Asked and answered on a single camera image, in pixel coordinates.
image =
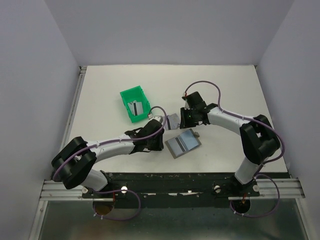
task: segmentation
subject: black stripe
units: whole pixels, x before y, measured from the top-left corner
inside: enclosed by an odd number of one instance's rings
[[[166,124],[168,124],[168,130],[171,130],[171,126],[170,126],[170,121],[169,121],[169,117],[166,117]]]
[[[134,108],[134,115],[137,116],[138,113],[137,113],[137,106],[135,102],[133,103],[133,108]]]
[[[179,138],[175,138],[176,142],[178,143],[179,147],[181,148],[182,152],[184,153],[186,150],[184,149],[184,147],[182,146],[180,139]]]

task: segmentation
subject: green box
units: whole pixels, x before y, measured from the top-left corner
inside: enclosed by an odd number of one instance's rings
[[[151,107],[141,86],[136,86],[128,90],[122,91],[120,92],[120,95],[122,97],[123,104],[128,112],[129,118],[131,119],[132,123],[136,123],[148,117]],[[128,106],[128,103],[131,103],[134,100],[136,100],[137,102],[142,102],[143,113],[137,116],[132,114]]]

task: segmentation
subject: gray floor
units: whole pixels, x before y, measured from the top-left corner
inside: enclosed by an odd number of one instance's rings
[[[252,202],[251,214],[272,208],[274,200]],[[116,209],[119,217],[132,209]],[[143,209],[130,221],[101,220],[89,202],[50,202],[41,230],[42,240],[307,240],[296,201],[282,200],[268,217],[249,219],[230,209]]]

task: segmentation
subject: white tabletop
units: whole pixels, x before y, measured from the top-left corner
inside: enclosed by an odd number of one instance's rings
[[[216,83],[222,92],[221,105],[241,115],[266,115],[267,104],[254,66],[215,65],[106,65],[88,66],[76,107],[69,140],[82,136],[86,141],[113,139],[127,130],[143,127],[147,120],[131,123],[120,92],[141,86],[151,107],[161,106],[167,114],[184,107],[182,94],[192,82],[207,80]],[[217,103],[217,90],[206,83],[191,87],[205,102]],[[160,110],[153,114],[161,115]],[[164,132],[163,141],[186,129]],[[166,145],[162,151],[119,155],[93,166],[105,172],[129,173],[201,173],[235,172],[244,153],[237,134],[214,125],[193,128],[202,145],[174,159]],[[269,163],[262,172],[287,172],[284,159]]]

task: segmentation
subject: gray wall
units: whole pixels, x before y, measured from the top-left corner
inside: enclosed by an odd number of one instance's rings
[[[286,142],[320,236],[320,1],[296,0],[257,73],[275,128]]]
[[[45,0],[81,65],[257,64],[293,0]]]
[[[78,64],[43,0],[0,4],[0,238],[28,239]]]

